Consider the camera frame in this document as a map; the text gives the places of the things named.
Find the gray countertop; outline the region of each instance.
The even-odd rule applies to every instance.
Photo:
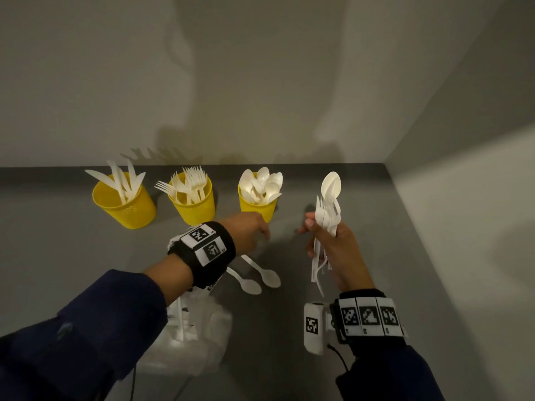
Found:
[[[206,166],[213,181],[216,219],[239,211],[237,182],[248,166]],[[490,393],[481,361],[418,238],[384,165],[272,165],[284,174],[283,195],[270,222],[272,240],[251,255],[281,277],[279,289],[262,285],[259,296],[241,291],[224,275],[213,291],[233,315],[233,329],[217,373],[192,379],[186,399],[340,399],[334,383],[344,367],[330,351],[323,357],[303,347],[303,306],[322,300],[310,282],[307,236],[295,229],[314,208],[323,177],[342,179],[342,219],[355,232],[377,286],[397,303],[411,342],[432,367],[446,398],[480,399]],[[186,224],[169,199],[152,188],[180,167],[138,167],[157,204],[154,221],[128,230],[91,199],[95,180],[82,168],[0,169],[2,223],[0,335],[53,317],[73,297],[111,268],[139,272],[165,255],[172,236]],[[233,268],[261,283],[256,271],[237,259]],[[321,276],[325,301],[337,290]],[[337,345],[346,362],[353,357]],[[171,400],[185,377],[139,374],[135,399]],[[126,400],[130,379],[108,399]]]

